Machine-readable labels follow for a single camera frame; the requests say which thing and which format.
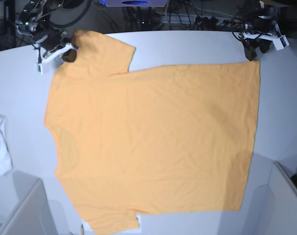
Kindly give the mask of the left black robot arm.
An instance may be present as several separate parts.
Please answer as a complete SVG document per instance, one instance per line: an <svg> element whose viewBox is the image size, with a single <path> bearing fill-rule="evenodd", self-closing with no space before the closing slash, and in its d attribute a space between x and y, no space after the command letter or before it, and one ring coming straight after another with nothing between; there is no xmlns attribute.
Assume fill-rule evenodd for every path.
<svg viewBox="0 0 297 235"><path fill-rule="evenodd" d="M255 10L243 11L231 20L232 35L243 45L245 57L253 61L256 49L265 54L271 46L279 51L289 46L288 34L297 32L297 19L288 9L297 10L297 0L260 0Z"/></svg>

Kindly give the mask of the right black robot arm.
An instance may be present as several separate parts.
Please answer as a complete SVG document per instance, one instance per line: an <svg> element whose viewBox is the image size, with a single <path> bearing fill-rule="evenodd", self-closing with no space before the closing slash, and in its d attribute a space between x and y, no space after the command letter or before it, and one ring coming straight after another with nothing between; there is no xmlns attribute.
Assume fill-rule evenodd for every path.
<svg viewBox="0 0 297 235"><path fill-rule="evenodd" d="M77 46L67 38L63 26L53 26L50 17L54 11L65 8L69 0L31 0L15 21L17 32L29 36L35 47L38 63L60 57L64 62L74 62Z"/></svg>

